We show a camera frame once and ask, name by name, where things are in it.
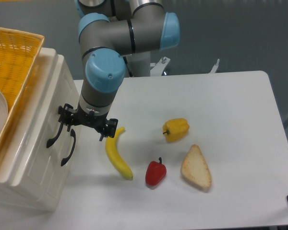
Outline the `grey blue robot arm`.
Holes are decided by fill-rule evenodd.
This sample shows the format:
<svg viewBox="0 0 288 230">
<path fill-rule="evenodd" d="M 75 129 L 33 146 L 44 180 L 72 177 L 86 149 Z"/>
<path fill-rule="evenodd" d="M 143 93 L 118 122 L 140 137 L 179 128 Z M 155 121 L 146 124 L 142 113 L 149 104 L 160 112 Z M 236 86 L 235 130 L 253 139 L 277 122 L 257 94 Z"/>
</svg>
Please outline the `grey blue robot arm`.
<svg viewBox="0 0 288 230">
<path fill-rule="evenodd" d="M 176 14 L 159 0 L 77 0 L 84 81 L 77 108 L 60 106 L 61 126 L 83 125 L 114 137 L 118 121 L 107 119 L 127 74 L 125 56 L 175 47 L 180 42 Z"/>
</svg>

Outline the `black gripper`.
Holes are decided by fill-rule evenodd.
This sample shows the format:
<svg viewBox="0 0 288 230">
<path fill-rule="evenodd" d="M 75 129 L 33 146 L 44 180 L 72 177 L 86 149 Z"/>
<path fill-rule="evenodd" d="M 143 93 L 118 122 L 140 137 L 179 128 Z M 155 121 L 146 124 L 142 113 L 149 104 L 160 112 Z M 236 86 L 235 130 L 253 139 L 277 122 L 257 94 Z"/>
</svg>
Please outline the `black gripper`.
<svg viewBox="0 0 288 230">
<path fill-rule="evenodd" d="M 82 108 L 74 110 L 73 106 L 66 103 L 64 106 L 58 107 L 58 114 L 60 115 L 58 121 L 67 127 L 67 131 L 71 130 L 71 126 L 83 125 L 90 128 L 96 128 L 100 134 L 99 141 L 104 138 L 114 138 L 118 120 L 111 118 L 107 120 L 108 113 L 104 115 L 86 113 Z"/>
</svg>

